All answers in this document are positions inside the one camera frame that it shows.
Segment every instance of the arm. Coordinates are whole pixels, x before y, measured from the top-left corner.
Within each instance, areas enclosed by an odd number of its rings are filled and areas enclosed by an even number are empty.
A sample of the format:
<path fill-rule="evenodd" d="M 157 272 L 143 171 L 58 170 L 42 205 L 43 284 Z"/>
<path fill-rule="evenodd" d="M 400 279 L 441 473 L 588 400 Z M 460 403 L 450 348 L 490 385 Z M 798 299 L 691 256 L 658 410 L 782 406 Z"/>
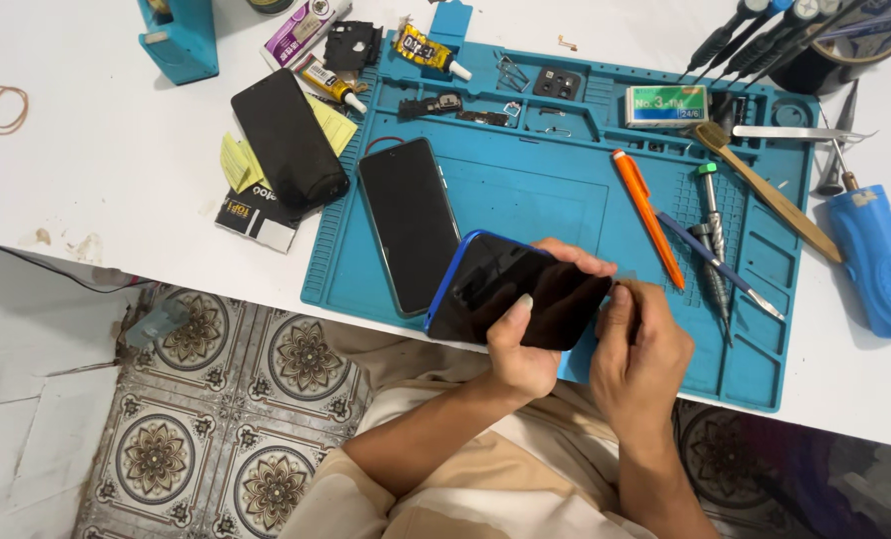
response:
<path fill-rule="evenodd" d="M 558 240 L 536 244 L 586 273 L 608 276 L 616 266 Z M 357 435 L 343 450 L 376 483 L 397 498 L 408 494 L 465 443 L 555 387 L 560 352 L 520 344 L 529 325 L 527 294 L 488 330 L 492 368 L 443 392 L 388 423 Z"/>
<path fill-rule="evenodd" d="M 373 481 L 400 498 L 466 442 L 529 400 L 489 370 L 356 436 L 343 450 Z"/>
<path fill-rule="evenodd" d="M 675 323 L 656 285 L 622 282 L 602 314 L 590 379 L 619 438 L 624 516 L 662 539 L 717 538 L 672 438 L 671 409 L 694 342 Z"/>

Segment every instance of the hand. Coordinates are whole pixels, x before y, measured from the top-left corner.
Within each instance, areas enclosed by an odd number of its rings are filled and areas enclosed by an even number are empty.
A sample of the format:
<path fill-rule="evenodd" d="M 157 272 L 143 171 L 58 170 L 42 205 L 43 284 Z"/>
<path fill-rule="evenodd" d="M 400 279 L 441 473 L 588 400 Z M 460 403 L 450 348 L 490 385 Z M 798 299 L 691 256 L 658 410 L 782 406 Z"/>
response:
<path fill-rule="evenodd" d="M 598 316 L 592 393 L 633 459 L 667 451 L 671 409 L 694 342 L 675 323 L 661 287 L 622 281 Z"/>
<path fill-rule="evenodd" d="M 618 267 L 598 260 L 591 254 L 546 238 L 533 244 L 548 251 L 562 262 L 574 262 L 584 271 L 598 277 L 614 275 Z M 522 337 L 532 319 L 532 297 L 523 295 L 502 317 L 488 328 L 488 353 L 492 358 L 492 377 L 506 387 L 524 406 L 532 399 L 548 395 L 556 385 L 561 352 L 522 346 Z"/>

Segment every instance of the fingernail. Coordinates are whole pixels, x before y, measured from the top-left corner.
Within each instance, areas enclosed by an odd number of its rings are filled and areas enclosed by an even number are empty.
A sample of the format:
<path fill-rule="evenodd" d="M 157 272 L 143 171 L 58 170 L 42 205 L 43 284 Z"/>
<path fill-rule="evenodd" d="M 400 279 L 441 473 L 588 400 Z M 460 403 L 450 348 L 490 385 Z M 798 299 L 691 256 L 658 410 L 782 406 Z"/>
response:
<path fill-rule="evenodd" d="M 627 305 L 631 301 L 631 292 L 628 291 L 628 288 L 615 285 L 615 289 L 612 290 L 612 301 L 617 305 Z"/>
<path fill-rule="evenodd" d="M 522 297 L 511 306 L 511 309 L 509 310 L 509 320 L 512 323 L 518 323 L 525 319 L 529 312 L 532 312 L 533 303 L 535 303 L 535 300 L 533 300 L 527 293 L 524 293 Z"/>

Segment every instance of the white table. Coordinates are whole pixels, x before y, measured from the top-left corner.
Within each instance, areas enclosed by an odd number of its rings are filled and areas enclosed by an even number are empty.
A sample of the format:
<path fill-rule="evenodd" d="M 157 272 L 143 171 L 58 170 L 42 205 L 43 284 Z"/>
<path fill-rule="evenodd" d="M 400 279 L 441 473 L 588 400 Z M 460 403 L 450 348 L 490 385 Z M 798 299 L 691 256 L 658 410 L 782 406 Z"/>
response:
<path fill-rule="evenodd" d="M 735 3 L 475 0 L 467 38 L 680 71 Z M 137 43 L 144 27 L 135 2 L 0 2 L 0 84 L 30 97 L 25 125 L 0 136 L 0 245 L 419 337 L 299 300 L 318 216 L 302 224 L 288 255 L 212 224 L 228 189 L 220 138 L 236 133 L 229 99 L 269 74 L 258 49 L 282 24 L 245 0 L 213 5 L 221 73 L 175 87 Z M 359 0 L 346 18 L 388 29 L 406 13 L 428 28 L 434 6 Z M 559 46 L 559 33 L 579 50 Z M 855 130 L 882 132 L 848 162 L 864 183 L 884 182 L 891 199 L 891 58 L 865 75 L 860 93 Z M 827 101 L 832 122 L 843 98 Z M 31 244 L 40 227 L 51 245 Z M 91 234 L 89 248 L 75 252 Z M 863 317 L 843 272 L 806 248 L 782 409 L 771 417 L 891 443 L 891 340 L 859 325 Z"/>

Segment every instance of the orange pen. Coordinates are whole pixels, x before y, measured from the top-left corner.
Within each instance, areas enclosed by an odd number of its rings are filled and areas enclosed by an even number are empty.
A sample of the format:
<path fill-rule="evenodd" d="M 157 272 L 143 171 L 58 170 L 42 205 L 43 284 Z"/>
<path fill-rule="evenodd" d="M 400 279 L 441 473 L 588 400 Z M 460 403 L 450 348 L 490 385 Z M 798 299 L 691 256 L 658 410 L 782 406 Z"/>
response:
<path fill-rule="evenodd" d="M 644 228 L 655 243 L 655 249 L 658 250 L 658 254 L 662 257 L 662 262 L 665 263 L 671 282 L 678 288 L 685 288 L 685 277 L 682 276 L 678 261 L 675 260 L 675 255 L 671 253 L 671 246 L 668 244 L 665 232 L 662 232 L 662 227 L 658 224 L 658 219 L 655 218 L 655 212 L 651 209 L 651 203 L 648 202 L 651 191 L 644 184 L 642 171 L 638 170 L 638 164 L 635 163 L 635 160 L 630 155 L 625 155 L 625 152 L 621 150 L 612 152 L 612 157 L 615 159 L 615 166 L 619 168 L 621 179 L 628 186 L 631 200 L 635 202 L 638 213 L 642 214 Z"/>

